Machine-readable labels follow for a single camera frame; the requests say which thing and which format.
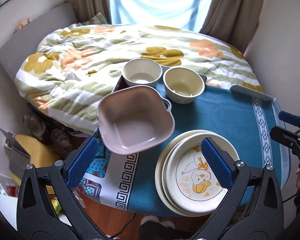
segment bowl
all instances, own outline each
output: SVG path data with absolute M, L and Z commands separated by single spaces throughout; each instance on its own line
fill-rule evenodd
M 189 136 L 175 148 L 167 164 L 167 188 L 175 203 L 188 212 L 211 213 L 227 193 L 201 153 L 201 142 L 206 137 L 227 151 L 234 162 L 239 160 L 233 145 L 212 132 Z
M 148 86 L 107 95 L 100 102 L 97 115 L 105 146 L 120 155 L 155 147 L 167 140 L 175 128 L 171 103 Z
M 164 88 L 169 98 L 178 104 L 189 104 L 204 91 L 202 78 L 183 67 L 168 69 L 163 75 Z
M 151 59 L 137 58 L 124 65 L 122 76 L 129 87 L 138 85 L 155 87 L 162 76 L 162 68 Z

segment greek key pattern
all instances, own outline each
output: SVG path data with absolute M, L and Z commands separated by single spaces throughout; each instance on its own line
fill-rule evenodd
M 259 99 L 252 98 L 252 105 L 255 112 L 256 121 L 258 124 L 261 150 L 263 154 L 263 167 L 266 164 L 272 164 L 272 150 L 268 126 L 266 123 L 265 114 L 263 112 L 262 103 Z
M 115 203 L 115 206 L 118 209 L 122 209 L 125 211 L 127 210 L 130 191 L 131 191 L 138 159 L 139 159 L 139 153 L 131 154 L 127 156 L 126 162 L 124 164 L 124 171 L 121 177 L 119 191 L 117 193 L 116 203 Z

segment stacked plates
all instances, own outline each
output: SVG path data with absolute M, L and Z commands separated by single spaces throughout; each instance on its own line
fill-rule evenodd
M 158 195 L 169 209 L 182 216 L 199 217 L 213 212 L 227 193 L 201 153 L 201 142 L 206 137 L 211 137 L 234 161 L 239 160 L 235 148 L 222 136 L 192 130 L 174 138 L 157 162 Z

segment bowl handle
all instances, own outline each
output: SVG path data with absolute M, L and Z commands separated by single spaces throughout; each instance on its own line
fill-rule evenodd
M 167 99 L 165 99 L 165 98 L 161 98 L 161 101 L 162 101 L 162 102 L 165 102 L 165 103 L 168 105 L 167 111 L 168 111 L 169 113 L 171 113 L 172 105 L 171 105 L 170 101 L 167 100 Z

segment floral comforter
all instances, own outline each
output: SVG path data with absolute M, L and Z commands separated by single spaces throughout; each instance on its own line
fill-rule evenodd
M 91 134 L 98 103 L 111 93 L 124 64 L 140 57 L 190 68 L 225 89 L 239 84 L 261 91 L 236 48 L 187 30 L 141 25 L 74 24 L 56 30 L 25 60 L 15 84 L 44 114 Z

